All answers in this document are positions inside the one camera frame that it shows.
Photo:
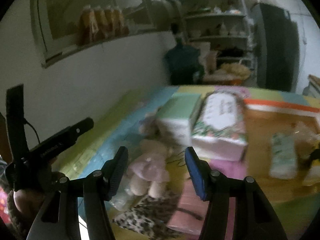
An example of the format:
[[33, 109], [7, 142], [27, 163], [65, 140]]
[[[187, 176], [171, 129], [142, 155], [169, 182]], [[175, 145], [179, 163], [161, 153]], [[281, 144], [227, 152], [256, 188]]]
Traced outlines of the person's left hand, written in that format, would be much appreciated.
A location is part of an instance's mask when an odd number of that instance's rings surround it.
[[14, 191], [13, 198], [17, 210], [22, 215], [33, 217], [39, 212], [46, 197], [37, 192], [18, 190]]

